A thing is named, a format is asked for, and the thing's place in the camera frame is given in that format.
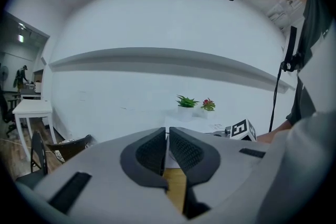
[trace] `green succulent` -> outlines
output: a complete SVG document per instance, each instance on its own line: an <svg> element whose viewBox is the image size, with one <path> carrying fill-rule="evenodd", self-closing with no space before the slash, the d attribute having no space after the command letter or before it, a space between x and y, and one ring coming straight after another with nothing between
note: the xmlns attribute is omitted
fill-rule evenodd
<svg viewBox="0 0 336 224"><path fill-rule="evenodd" d="M177 98L179 98L179 100L177 100L178 105L184 108L193 108L199 103L198 101L194 101L195 99L189 99L182 95L178 95Z"/></svg>

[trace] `ceiling light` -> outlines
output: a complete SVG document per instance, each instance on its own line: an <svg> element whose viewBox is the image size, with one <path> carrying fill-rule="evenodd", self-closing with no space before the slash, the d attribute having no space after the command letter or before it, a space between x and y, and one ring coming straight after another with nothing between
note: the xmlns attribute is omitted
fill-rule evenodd
<svg viewBox="0 0 336 224"><path fill-rule="evenodd" d="M23 35L18 35L18 36L17 36L17 39L18 39L18 41L20 41L20 42L23 42L23 41L24 41Z"/></svg>

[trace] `gray shirt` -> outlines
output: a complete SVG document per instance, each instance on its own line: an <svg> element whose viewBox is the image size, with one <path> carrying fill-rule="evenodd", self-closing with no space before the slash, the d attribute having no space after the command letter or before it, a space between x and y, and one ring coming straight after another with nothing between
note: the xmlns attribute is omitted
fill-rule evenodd
<svg viewBox="0 0 336 224"><path fill-rule="evenodd" d="M302 55L300 70L312 57L311 48L320 39L321 35L325 36L331 25L332 15L330 14L323 0L307 0L306 8L303 13L305 22L302 29L298 52ZM295 93L295 100L291 113L286 117L291 125L294 125L302 118L312 116L315 107L298 78L298 85Z"/></svg>

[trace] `potted plant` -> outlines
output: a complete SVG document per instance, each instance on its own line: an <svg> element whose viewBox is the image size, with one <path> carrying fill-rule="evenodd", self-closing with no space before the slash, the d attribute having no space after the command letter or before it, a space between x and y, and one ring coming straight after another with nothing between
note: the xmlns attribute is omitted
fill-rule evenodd
<svg viewBox="0 0 336 224"><path fill-rule="evenodd" d="M214 115L214 111L215 111L215 102L210 100L210 98L205 99L203 101L203 105L201 106L202 110L202 116L206 119L209 119L211 116Z"/></svg>
<svg viewBox="0 0 336 224"><path fill-rule="evenodd" d="M180 120L183 122L190 121L193 116L194 107L199 102L195 101L195 99L189 99L188 97L184 97L182 95L178 95L177 98L179 98L179 100L177 100L177 112L180 116Z"/></svg>

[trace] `black slot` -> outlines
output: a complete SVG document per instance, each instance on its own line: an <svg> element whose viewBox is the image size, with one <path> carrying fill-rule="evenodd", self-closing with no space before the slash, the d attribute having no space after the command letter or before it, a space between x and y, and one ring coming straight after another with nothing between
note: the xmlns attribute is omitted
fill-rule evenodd
<svg viewBox="0 0 336 224"><path fill-rule="evenodd" d="M188 182L188 179L187 179L186 191L185 191L185 197L184 197L184 205L183 205L183 214L188 219L192 219L209 210L210 210L210 207L207 204L197 201L195 194L194 194L194 190L190 186L190 183Z"/></svg>
<svg viewBox="0 0 336 224"><path fill-rule="evenodd" d="M58 211L66 214L91 177L92 176L87 173L75 173L74 176L55 194L49 204Z"/></svg>
<svg viewBox="0 0 336 224"><path fill-rule="evenodd" d="M257 157L257 158L263 158L264 155L266 154L266 152L251 150L250 148L245 148L245 147L242 148L239 152L246 154L246 155L253 156L253 157Z"/></svg>

